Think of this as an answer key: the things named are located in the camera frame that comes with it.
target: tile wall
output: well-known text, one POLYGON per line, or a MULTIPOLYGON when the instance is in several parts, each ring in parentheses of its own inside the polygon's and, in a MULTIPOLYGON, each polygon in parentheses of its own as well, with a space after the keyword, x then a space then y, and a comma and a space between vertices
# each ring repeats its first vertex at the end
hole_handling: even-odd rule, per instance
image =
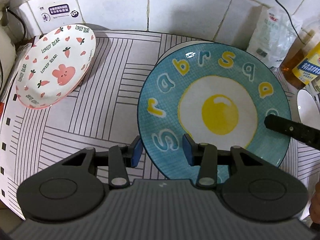
MULTIPOLYGON (((320 26, 320 0, 279 0, 304 27, 320 26)), ((61 25, 91 24, 96 29, 149 30, 213 40, 246 49, 262 5, 274 0, 11 0, 11 8, 26 22, 28 36, 47 33, 61 25), (68 4, 76 17, 47 17, 42 7, 68 4)), ((13 39, 22 28, 10 17, 13 39)))

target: pink bunny print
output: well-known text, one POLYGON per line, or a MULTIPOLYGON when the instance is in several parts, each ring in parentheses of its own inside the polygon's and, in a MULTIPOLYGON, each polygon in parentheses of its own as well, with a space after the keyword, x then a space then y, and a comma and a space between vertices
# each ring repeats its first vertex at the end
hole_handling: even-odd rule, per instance
POLYGON ((59 70, 55 69, 52 71, 52 75, 58 78, 58 84, 64 86, 73 78, 76 73, 74 67, 66 67, 64 64, 59 65, 59 70))

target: white plate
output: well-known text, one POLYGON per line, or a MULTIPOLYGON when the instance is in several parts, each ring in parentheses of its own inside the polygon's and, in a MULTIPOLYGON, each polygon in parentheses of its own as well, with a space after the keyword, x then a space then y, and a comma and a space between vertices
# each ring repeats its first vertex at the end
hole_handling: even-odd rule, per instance
POLYGON ((40 109, 67 96, 86 74, 95 48, 93 31, 83 25, 66 25, 46 34, 19 64, 20 102, 40 109))
POLYGON ((320 114, 317 104, 310 93, 300 90, 290 102, 292 120, 315 129, 320 129, 320 114))
POLYGON ((167 50, 164 54, 162 54, 162 56, 160 57, 160 59, 158 60, 157 64, 163 60, 165 57, 167 57, 168 55, 170 55, 171 53, 175 52, 178 49, 182 49, 186 46, 190 46, 190 45, 194 45, 194 44, 199 44, 199 43, 214 43, 212 41, 186 41, 183 43, 179 43, 178 45, 172 47, 171 49, 167 50))

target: egg yolk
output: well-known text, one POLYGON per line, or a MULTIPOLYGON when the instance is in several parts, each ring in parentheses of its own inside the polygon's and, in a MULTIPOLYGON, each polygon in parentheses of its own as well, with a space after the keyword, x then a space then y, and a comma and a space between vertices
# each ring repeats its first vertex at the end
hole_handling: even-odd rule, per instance
POLYGON ((239 113, 232 100, 224 95, 209 97, 202 106, 202 120, 213 133, 225 135, 238 124, 239 113))

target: blue plate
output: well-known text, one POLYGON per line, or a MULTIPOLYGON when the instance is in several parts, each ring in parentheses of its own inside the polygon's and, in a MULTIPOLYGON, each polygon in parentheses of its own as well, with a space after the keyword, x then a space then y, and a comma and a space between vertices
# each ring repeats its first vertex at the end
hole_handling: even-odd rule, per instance
MULTIPOLYGON (((184 133, 221 150, 240 145, 279 166, 290 138, 265 128, 268 114, 291 119, 273 73, 245 51, 201 43, 156 65, 140 93, 138 127, 146 152, 164 176, 196 181, 199 166, 187 163, 184 133)), ((219 166, 218 182, 228 177, 227 167, 219 166)))

